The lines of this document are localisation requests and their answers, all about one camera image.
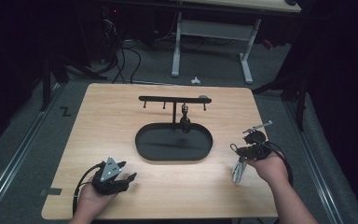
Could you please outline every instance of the gray floor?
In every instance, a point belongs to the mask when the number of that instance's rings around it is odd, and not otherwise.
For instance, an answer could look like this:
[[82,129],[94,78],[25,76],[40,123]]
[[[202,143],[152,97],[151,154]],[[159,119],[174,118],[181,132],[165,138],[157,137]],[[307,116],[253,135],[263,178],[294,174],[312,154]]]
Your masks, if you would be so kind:
[[[209,44],[197,50],[191,50],[197,43],[184,44],[181,73],[176,78],[171,77],[172,46],[167,42],[162,44],[166,46],[150,48],[139,44],[134,48],[142,58],[133,77],[134,83],[193,85],[191,80],[197,77],[201,86],[255,89],[275,78],[290,49],[290,46],[285,46],[267,50],[255,45],[249,58],[254,84],[249,86],[244,83],[237,54],[232,53],[241,49],[241,43]],[[138,56],[129,50],[124,52],[126,63],[122,74],[129,82]],[[116,73],[117,69],[114,69],[105,74],[107,82],[111,82]],[[3,177],[0,179],[0,223],[66,222],[41,217],[46,200],[44,189],[48,189],[52,182],[76,113],[91,82],[96,80],[71,75],[66,86],[56,89],[55,101],[47,113],[39,112],[42,93],[39,85],[33,98],[13,117],[0,139],[0,178]],[[320,223],[358,223],[358,202],[324,139],[310,98],[307,99],[303,133],[293,123],[293,103],[282,102],[278,91],[256,95],[255,100],[262,120],[273,120],[274,124],[266,129],[268,139],[285,151],[294,171],[294,187],[312,214]],[[63,116],[62,107],[67,107],[67,114],[71,116]],[[2,180],[7,180],[7,183],[2,184]],[[273,223],[275,218],[260,220]],[[235,217],[233,223],[260,223],[260,220]]]

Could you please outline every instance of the black oval tray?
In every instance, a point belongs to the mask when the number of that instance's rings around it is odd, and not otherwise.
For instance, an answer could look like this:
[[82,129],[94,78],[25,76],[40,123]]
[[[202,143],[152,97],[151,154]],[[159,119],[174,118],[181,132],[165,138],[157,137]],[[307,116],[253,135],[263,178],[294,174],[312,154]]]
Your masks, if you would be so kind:
[[202,125],[191,123],[183,133],[180,123],[151,123],[135,136],[138,153],[150,161],[198,161],[211,151],[213,138]]

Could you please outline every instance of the wooden tabletop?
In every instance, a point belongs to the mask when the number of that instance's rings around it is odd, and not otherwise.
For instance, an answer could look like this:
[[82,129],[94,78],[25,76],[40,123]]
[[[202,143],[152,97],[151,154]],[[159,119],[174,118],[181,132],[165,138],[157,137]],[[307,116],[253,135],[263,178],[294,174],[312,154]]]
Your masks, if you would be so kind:
[[299,13],[301,7],[289,6],[284,0],[181,0],[188,3],[212,4],[225,7],[246,7],[251,9]]
[[[209,155],[200,161],[141,157],[135,135],[146,124],[172,122],[172,104],[163,109],[163,103],[149,102],[144,108],[140,95],[211,98],[206,111],[203,105],[189,105],[187,114],[212,134]],[[80,177],[109,156],[127,162],[117,179],[138,175],[100,219],[276,217],[270,188],[253,167],[247,166],[239,184],[231,176],[238,156],[230,144],[245,146],[242,132],[261,123],[252,92],[245,88],[91,84],[51,184],[62,193],[47,197],[42,217],[71,218]]]

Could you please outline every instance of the human hand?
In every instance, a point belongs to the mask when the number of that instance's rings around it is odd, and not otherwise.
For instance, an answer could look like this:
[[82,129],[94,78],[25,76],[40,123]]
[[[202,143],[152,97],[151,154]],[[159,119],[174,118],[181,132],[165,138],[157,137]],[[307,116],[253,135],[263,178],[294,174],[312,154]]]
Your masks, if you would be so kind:
[[104,208],[117,197],[117,194],[102,195],[98,193],[91,185],[92,178],[89,179],[89,183],[85,184],[80,191],[80,195],[77,201],[77,209],[74,217],[69,223],[91,223]]
[[246,163],[253,166],[258,175],[269,184],[288,180],[286,166],[275,152],[271,152],[264,160],[246,160]]

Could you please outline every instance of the horizontal bar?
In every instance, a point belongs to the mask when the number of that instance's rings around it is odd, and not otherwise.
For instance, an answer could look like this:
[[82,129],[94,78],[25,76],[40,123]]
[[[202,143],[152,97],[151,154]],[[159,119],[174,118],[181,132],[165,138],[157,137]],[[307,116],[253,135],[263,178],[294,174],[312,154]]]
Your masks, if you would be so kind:
[[212,99],[208,97],[185,98],[185,97],[169,97],[169,96],[139,96],[140,101],[149,102],[172,102],[186,104],[209,104]]
[[140,0],[61,0],[55,1],[58,3],[90,3],[90,4],[104,4],[116,7],[138,7],[138,8],[152,8],[155,10],[167,10],[175,12],[202,12],[202,13],[219,13],[229,15],[248,15],[254,16],[258,19],[280,19],[298,22],[321,22],[328,21],[328,15],[303,15],[301,13],[287,13],[273,10],[250,9],[245,7],[221,7],[207,4],[175,4],[172,2],[148,2]]
[[224,39],[249,40],[253,26],[209,21],[182,20],[182,35],[200,35]]

